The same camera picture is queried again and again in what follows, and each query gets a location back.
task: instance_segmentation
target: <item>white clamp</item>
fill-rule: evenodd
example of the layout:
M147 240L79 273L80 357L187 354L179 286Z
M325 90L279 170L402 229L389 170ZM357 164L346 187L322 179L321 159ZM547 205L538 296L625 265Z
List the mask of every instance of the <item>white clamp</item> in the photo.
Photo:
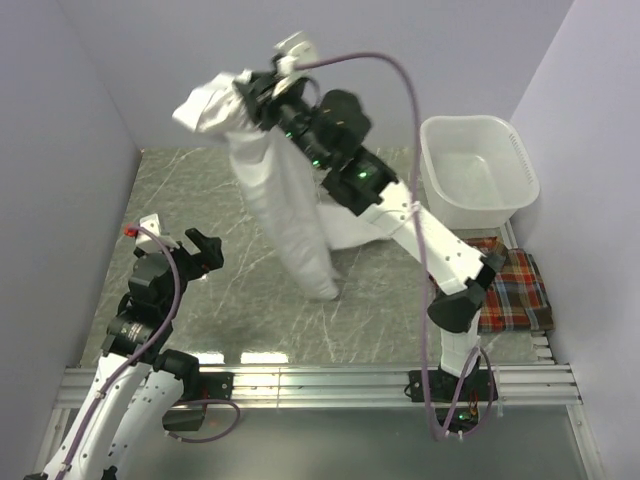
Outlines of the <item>white clamp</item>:
M282 55L282 58L278 60L277 68L278 74L283 77L273 90L273 96L277 97L301 77L308 74L306 70L296 70L296 64L317 61L318 52L304 32L294 33L278 43L275 49Z
M178 243L171 238L167 232L162 231L162 223L157 213L141 218L140 226L160 239L167 248L180 248L180 245L178 245ZM136 247L145 253L154 253L160 250L160 247L156 242L151 240L148 235L142 232L138 232L138 235L136 236Z

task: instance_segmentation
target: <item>white laundry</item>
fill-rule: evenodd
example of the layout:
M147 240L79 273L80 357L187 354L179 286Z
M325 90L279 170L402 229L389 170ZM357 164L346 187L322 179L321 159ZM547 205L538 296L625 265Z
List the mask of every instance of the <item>white laundry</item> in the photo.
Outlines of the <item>white laundry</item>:
M280 130L264 132L249 119L232 84L249 76L219 74L193 90L173 118L229 145L246 206L282 263L308 296L333 299L339 292L329 250L381 239L383 232L340 205L318 202L309 161Z

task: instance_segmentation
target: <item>lavender wall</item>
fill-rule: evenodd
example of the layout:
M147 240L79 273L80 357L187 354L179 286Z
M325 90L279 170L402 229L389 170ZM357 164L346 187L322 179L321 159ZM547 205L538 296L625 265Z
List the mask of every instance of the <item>lavender wall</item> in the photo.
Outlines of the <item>lavender wall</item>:
M0 477L13 480L82 352L139 152L55 2L2 2L0 64Z
M322 56L390 52L409 68L423 116L509 118L571 0L59 0L141 147L203 140L171 113L221 70L268 67L272 45L305 30ZM384 65L317 73L353 89L374 121L372 144L406 145L406 94Z
M611 479L640 478L640 3L577 1L513 116L540 178L516 217Z

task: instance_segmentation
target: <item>white plastic basket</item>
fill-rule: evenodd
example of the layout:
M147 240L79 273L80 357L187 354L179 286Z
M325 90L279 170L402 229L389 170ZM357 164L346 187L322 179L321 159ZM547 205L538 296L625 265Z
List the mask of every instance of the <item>white plastic basket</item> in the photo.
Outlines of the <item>white plastic basket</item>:
M420 138L429 210L449 228L500 227L540 193L520 136L500 118L431 117Z

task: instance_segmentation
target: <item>gray marble surface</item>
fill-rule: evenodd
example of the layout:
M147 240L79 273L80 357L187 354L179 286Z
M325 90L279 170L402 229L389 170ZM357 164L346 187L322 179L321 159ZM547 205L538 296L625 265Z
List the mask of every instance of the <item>gray marble surface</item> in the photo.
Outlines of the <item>gray marble surface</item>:
M378 155L406 178L406 149ZM187 289L167 346L204 363L320 364L414 362L420 345L420 265L394 242L334 252L341 295L326 303L304 298L260 227L244 208L227 154L221 149L147 150L123 225L159 213L174 238L197 227L222 238L225 266ZM457 232L461 236L496 234ZM133 242L115 245L82 364L95 363L106 325L126 291ZM437 364L439 332L432 325L429 360ZM497 363L537 359L528 332L483 335Z

